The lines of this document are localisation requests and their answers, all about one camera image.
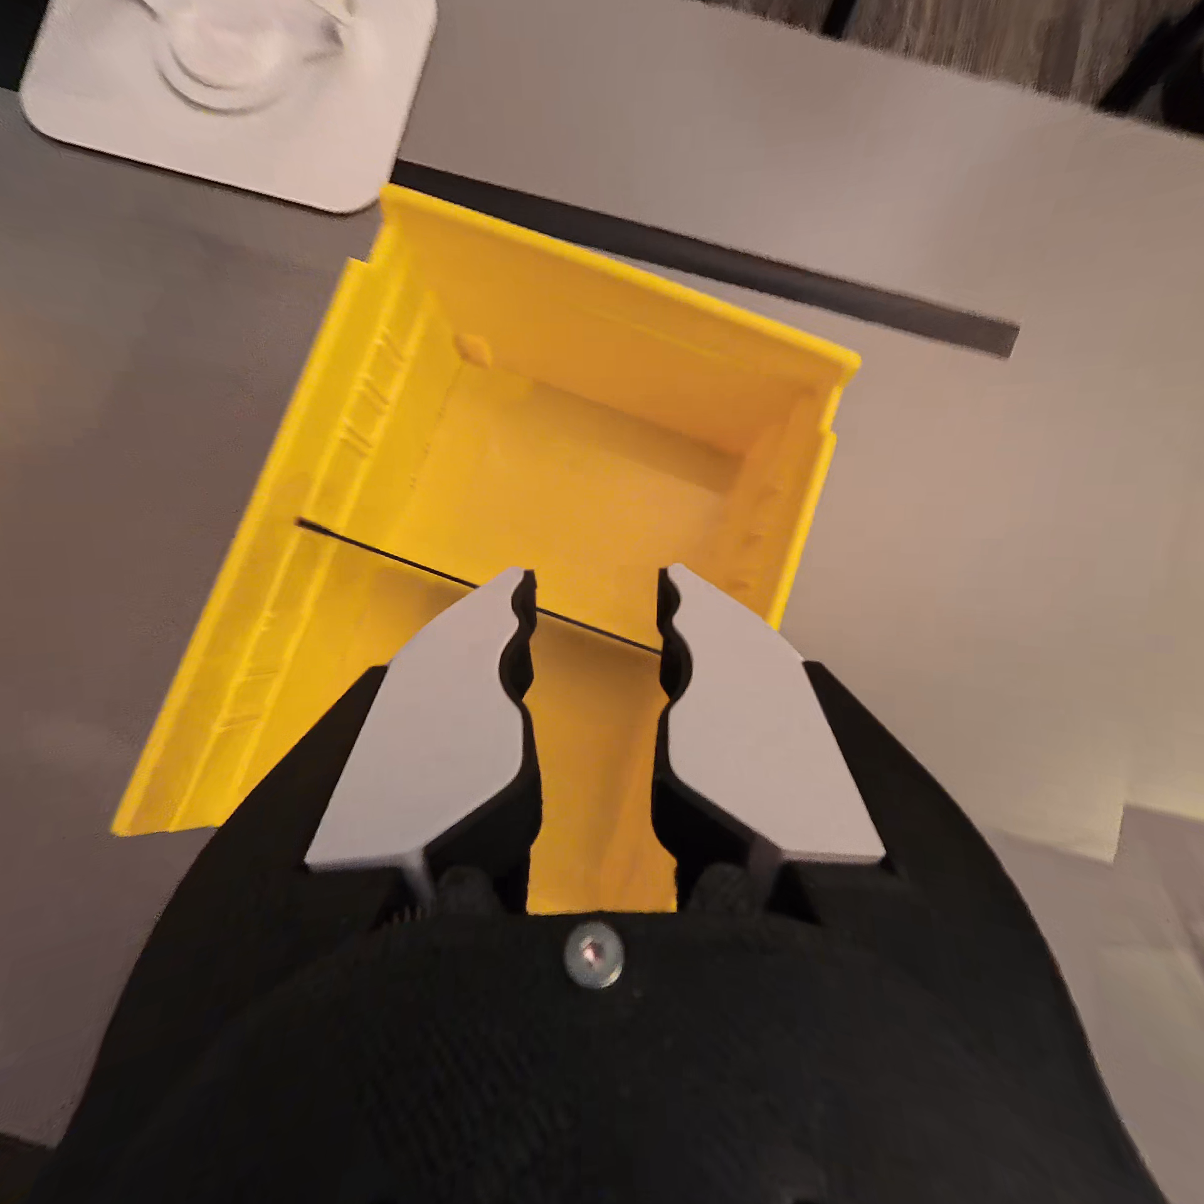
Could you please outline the black bin divider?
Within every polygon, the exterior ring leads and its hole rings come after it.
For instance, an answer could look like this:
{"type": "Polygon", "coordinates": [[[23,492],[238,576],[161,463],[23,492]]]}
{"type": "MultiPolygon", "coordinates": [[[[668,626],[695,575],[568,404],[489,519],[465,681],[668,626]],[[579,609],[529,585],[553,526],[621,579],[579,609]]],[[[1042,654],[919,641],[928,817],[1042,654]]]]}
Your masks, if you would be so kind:
{"type": "MultiPolygon", "coordinates": [[[[433,568],[433,566],[422,563],[422,562],[412,560],[412,559],[404,557],[404,556],[401,556],[396,552],[389,552],[383,547],[370,545],[370,543],[364,542],[361,539],[343,535],[343,533],[336,532],[336,530],[327,527],[326,525],[321,525],[321,523],[318,523],[313,519],[308,519],[308,517],[304,517],[304,516],[297,516],[297,517],[294,517],[293,522],[294,522],[295,527],[303,530],[303,532],[308,532],[308,533],[317,535],[320,537],[333,539],[333,540],[336,540],[336,542],[338,542],[338,543],[341,543],[347,547],[353,547],[353,549],[357,549],[357,550],[361,550],[361,552],[367,552],[369,555],[384,559],[387,562],[391,562],[391,563],[396,563],[396,565],[400,565],[400,566],[404,566],[404,568],[409,568],[409,569],[414,569],[416,572],[423,573],[429,578],[437,578],[443,582],[455,583],[456,586],[463,588],[466,590],[475,590],[475,589],[479,588],[477,582],[473,582],[470,579],[465,579],[465,578],[447,573],[442,569],[433,568]]],[[[555,622],[561,622],[563,625],[568,625],[568,626],[576,628],[579,631],[584,631],[589,635],[608,639],[611,642],[619,643],[619,645],[627,646],[629,649],[648,652],[648,654],[655,655],[655,656],[658,656],[661,654],[661,648],[658,645],[652,646],[652,645],[645,643],[645,642],[639,642],[639,641],[635,641],[635,639],[631,639],[631,638],[627,638],[627,636],[616,635],[611,631],[604,629],[602,626],[591,625],[588,622],[584,622],[584,621],[575,619],[572,616],[551,611],[548,608],[536,606],[536,612],[542,616],[546,616],[546,618],[555,621],[555,622]]]]}

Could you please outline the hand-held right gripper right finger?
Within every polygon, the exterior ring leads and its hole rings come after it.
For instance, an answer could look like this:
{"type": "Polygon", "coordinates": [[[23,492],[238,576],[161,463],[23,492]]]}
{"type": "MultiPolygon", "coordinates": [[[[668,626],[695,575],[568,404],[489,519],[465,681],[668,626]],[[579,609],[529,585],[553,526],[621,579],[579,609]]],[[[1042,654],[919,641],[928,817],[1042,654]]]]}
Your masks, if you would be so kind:
{"type": "Polygon", "coordinates": [[[879,866],[886,848],[804,658],[685,565],[659,570],[652,827],[678,893],[717,864],[771,893],[784,866],[879,866]]]}

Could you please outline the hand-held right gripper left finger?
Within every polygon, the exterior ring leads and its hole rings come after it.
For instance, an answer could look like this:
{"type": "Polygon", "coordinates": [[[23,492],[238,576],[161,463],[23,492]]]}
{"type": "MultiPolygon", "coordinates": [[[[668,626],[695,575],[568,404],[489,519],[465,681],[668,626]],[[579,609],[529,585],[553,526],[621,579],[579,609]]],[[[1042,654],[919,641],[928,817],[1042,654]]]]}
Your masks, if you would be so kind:
{"type": "Polygon", "coordinates": [[[311,873],[387,869],[420,906],[452,869],[529,903],[543,794],[532,715],[538,582],[510,566],[391,656],[305,851],[311,873]]]}

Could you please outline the yellow plastic bin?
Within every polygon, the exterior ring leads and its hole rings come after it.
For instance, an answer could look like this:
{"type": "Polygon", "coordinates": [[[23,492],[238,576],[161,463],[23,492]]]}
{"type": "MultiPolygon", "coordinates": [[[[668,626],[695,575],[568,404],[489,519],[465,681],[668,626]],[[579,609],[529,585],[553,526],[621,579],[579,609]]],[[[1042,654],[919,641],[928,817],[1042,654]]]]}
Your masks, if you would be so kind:
{"type": "Polygon", "coordinates": [[[651,818],[658,572],[681,562],[780,628],[859,367],[827,340],[387,185],[111,831],[221,826],[456,600],[433,570],[482,583],[518,566],[566,616],[541,615],[532,641],[533,910],[672,910],[651,818]]]}

